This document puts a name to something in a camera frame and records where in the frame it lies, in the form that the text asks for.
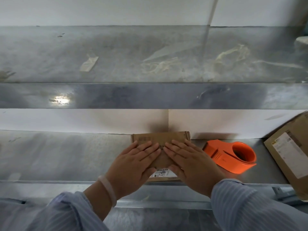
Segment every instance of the tape dispenser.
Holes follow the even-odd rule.
[[[209,140],[203,151],[216,164],[232,173],[240,174],[256,165],[256,153],[245,143]]]

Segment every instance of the small cardboard box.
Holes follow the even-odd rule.
[[[296,116],[264,144],[297,196],[308,200],[308,112]]]
[[[170,165],[176,163],[167,156],[163,150],[163,147],[165,146],[166,142],[171,143],[171,140],[184,142],[185,139],[190,141],[190,133],[188,131],[131,135],[132,143],[137,140],[138,145],[140,145],[151,140],[152,143],[159,143],[159,147],[162,149],[159,157],[150,165],[150,167],[156,168],[157,171],[149,178],[148,181],[178,180],[178,177],[169,169],[167,169]]]

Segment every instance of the striped shirt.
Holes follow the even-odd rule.
[[[308,215],[265,197],[238,180],[224,179],[212,191],[212,209],[223,230],[308,230]],[[102,230],[82,192],[64,192],[47,206],[0,200],[0,230]]]

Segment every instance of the left hand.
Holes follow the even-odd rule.
[[[151,141],[138,146],[135,141],[114,160],[105,176],[117,200],[138,190],[156,171],[148,167],[159,156],[158,147]]]

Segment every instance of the bracelet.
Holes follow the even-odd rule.
[[[113,191],[113,188],[112,188],[110,182],[107,180],[107,178],[105,176],[99,176],[98,180],[103,184],[103,186],[107,190],[107,192],[110,196],[110,199],[111,199],[112,207],[114,208],[116,206],[117,199],[116,199],[116,195]]]

